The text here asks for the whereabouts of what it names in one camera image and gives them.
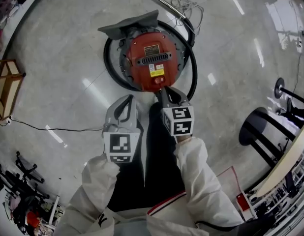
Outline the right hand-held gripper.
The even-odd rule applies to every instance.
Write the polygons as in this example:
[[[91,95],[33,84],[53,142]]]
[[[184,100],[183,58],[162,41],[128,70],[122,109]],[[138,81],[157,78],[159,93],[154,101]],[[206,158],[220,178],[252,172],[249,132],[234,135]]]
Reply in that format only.
[[[193,133],[194,109],[187,96],[174,87],[163,87],[155,93],[161,104],[162,120],[171,136]]]

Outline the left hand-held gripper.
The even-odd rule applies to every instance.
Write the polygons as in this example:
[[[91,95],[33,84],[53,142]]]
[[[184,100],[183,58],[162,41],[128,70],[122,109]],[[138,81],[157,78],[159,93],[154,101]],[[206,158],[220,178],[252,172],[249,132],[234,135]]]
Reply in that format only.
[[[102,137],[104,153],[112,163],[131,163],[141,140],[137,100],[132,94],[119,98],[106,112]]]

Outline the red vacuum cleaner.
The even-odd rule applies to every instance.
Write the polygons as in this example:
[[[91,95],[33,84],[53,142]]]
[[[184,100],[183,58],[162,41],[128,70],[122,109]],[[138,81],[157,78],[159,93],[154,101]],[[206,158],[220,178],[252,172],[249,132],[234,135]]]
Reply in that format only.
[[[184,67],[185,47],[165,30],[145,28],[132,30],[124,39],[120,67],[125,80],[139,91],[157,92],[171,86]],[[155,84],[163,76],[165,82]]]

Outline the person's left forearm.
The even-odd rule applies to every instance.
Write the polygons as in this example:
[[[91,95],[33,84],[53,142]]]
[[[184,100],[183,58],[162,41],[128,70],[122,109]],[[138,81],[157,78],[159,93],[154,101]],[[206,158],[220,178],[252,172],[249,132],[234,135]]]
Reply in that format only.
[[[60,236],[113,236],[115,221],[106,209],[119,172],[119,166],[105,154],[88,161],[82,184],[66,208]]]

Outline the person's right forearm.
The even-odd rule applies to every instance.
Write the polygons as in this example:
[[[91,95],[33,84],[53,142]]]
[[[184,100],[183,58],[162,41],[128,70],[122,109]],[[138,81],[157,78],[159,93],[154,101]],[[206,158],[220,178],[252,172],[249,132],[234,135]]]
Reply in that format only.
[[[177,137],[177,141],[174,154],[179,162],[192,219],[219,227],[242,224],[243,219],[207,164],[204,141],[190,135]]]

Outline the metal vacuum wand with nozzle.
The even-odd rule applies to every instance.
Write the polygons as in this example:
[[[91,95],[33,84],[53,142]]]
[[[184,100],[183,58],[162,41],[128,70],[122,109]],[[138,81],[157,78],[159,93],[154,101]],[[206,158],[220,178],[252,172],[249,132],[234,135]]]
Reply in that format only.
[[[152,1],[160,5],[166,11],[173,14],[177,19],[179,19],[183,23],[188,33],[187,42],[191,47],[193,47],[195,43],[195,33],[193,31],[192,23],[187,19],[187,17],[184,16],[180,11],[178,11],[176,8],[174,8],[170,3],[168,3],[165,0],[152,0]]]

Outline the person's legs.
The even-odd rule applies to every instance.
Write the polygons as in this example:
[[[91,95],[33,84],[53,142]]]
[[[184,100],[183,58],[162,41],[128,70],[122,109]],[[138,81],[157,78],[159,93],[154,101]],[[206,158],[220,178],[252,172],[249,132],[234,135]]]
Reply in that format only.
[[[146,164],[141,161],[141,145],[132,162],[119,163],[120,172],[108,203],[114,212],[153,207],[185,190],[174,155],[176,141],[161,120],[161,104],[149,111]]]

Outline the black floor stand round base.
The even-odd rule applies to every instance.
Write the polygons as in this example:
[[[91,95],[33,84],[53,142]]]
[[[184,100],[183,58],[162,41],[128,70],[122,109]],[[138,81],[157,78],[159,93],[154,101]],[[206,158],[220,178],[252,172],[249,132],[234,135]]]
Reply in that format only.
[[[274,96],[275,98],[280,99],[283,94],[287,94],[296,99],[304,99],[304,86],[294,85],[293,87],[288,87],[285,80],[282,77],[279,77],[274,86]]]

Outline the black chair base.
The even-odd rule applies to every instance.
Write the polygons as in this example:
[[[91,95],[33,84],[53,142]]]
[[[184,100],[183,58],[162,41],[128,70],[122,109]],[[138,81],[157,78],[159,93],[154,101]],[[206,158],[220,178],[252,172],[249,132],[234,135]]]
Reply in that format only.
[[[38,185],[43,184],[45,179],[37,172],[36,164],[30,164],[17,151],[15,165],[21,171],[20,173],[4,170],[0,164],[0,185],[7,188],[10,194],[19,195],[22,198],[28,196],[35,196],[40,200],[50,198],[50,195],[39,190]]]

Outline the person's torso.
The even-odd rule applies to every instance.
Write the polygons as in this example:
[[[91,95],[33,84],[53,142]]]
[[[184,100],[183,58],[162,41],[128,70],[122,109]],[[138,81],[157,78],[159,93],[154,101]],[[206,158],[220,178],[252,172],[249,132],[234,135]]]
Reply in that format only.
[[[72,197],[54,236],[233,236],[243,220],[221,191],[212,207],[199,206],[193,217],[186,192],[181,192],[150,210],[113,212],[96,207],[80,187]]]

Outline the small wooden rack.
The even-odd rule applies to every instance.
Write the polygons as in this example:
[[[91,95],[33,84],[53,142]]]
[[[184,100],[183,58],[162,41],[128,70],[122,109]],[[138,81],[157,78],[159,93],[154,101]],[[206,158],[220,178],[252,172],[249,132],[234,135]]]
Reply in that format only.
[[[16,60],[0,60],[0,122],[9,118],[26,73],[21,72]]]

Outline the red box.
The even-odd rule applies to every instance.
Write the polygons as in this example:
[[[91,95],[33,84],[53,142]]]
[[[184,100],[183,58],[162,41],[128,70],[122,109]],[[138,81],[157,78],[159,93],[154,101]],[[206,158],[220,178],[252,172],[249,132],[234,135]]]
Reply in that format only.
[[[250,210],[249,203],[246,200],[246,196],[244,193],[240,193],[237,197],[237,203],[241,209],[241,211],[247,211]]]

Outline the round beige table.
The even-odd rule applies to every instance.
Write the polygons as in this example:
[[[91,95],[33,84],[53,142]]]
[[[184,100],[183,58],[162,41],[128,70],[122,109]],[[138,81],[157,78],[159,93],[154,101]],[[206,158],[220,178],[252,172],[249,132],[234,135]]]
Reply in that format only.
[[[280,150],[263,135],[267,123],[270,123],[291,142],[285,152]],[[278,121],[268,115],[265,108],[259,107],[245,119],[240,132],[239,142],[243,146],[251,145],[262,156],[272,171],[267,175],[256,196],[262,197],[274,189],[290,172],[304,152],[304,125],[295,136]]]

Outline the black office chair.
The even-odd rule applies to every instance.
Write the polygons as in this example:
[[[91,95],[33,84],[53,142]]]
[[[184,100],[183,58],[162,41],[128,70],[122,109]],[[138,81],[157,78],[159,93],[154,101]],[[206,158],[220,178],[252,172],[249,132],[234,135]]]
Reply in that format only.
[[[237,226],[223,227],[204,221],[198,221],[196,226],[208,232],[209,236],[264,236],[275,223],[275,214],[271,212]]]

